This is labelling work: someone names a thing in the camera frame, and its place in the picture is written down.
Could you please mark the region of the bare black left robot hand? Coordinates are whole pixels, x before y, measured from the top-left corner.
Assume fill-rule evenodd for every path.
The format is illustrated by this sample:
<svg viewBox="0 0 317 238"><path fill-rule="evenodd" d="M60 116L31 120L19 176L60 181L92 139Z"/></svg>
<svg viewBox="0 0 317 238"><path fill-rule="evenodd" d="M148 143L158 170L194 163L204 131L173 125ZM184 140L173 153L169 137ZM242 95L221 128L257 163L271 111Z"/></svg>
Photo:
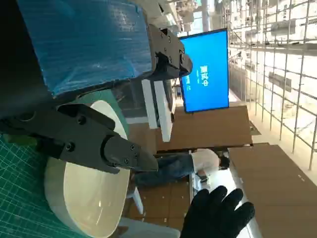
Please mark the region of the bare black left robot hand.
<svg viewBox="0 0 317 238"><path fill-rule="evenodd" d="M115 132L114 120L75 99L192 68L180 40L132 2L0 3L0 130L34 138L51 157L111 174L156 171L156 158Z"/></svg>

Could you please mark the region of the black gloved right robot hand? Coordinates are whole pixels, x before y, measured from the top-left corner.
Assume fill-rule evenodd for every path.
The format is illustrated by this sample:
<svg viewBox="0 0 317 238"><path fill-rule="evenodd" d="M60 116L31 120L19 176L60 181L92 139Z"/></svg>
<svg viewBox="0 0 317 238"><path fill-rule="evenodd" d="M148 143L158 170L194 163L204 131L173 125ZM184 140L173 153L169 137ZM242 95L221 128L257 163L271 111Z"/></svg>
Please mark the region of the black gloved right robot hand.
<svg viewBox="0 0 317 238"><path fill-rule="evenodd" d="M253 203L241 206L243 191L236 188L227 193L225 186L213 191L200 190L184 218L182 238L235 238L254 218Z"/></svg>

